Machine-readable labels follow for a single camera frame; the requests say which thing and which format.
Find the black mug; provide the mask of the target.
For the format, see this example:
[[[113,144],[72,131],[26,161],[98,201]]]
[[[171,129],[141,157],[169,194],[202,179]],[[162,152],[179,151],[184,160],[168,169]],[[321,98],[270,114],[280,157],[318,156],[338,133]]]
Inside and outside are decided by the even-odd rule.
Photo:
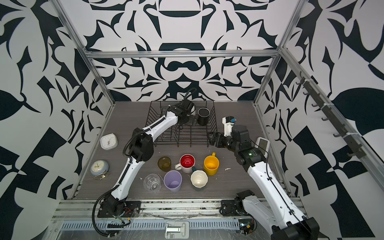
[[[198,110],[197,123],[200,126],[206,126],[209,123],[210,110],[208,108],[200,108]]]

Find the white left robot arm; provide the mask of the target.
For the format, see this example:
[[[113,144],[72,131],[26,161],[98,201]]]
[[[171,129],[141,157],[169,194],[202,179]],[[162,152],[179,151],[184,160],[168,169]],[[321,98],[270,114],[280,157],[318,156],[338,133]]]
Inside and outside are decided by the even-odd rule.
[[[195,110],[193,102],[182,100],[167,107],[165,114],[151,125],[134,130],[131,139],[123,148],[123,156],[127,158],[127,162],[122,173],[114,187],[98,198],[103,211],[113,217],[121,217],[124,214],[130,187],[140,168],[153,156],[155,140],[172,126],[188,123]]]

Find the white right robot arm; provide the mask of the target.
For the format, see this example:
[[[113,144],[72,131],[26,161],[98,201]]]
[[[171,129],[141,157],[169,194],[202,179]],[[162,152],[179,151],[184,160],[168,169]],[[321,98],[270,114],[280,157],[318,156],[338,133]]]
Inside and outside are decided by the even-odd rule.
[[[269,206],[263,205],[251,192],[241,192],[238,198],[243,210],[269,233],[272,240],[316,240],[320,227],[293,203],[272,172],[266,151],[254,147],[246,126],[235,125],[226,135],[208,133],[210,145],[233,152],[237,162],[258,185]]]

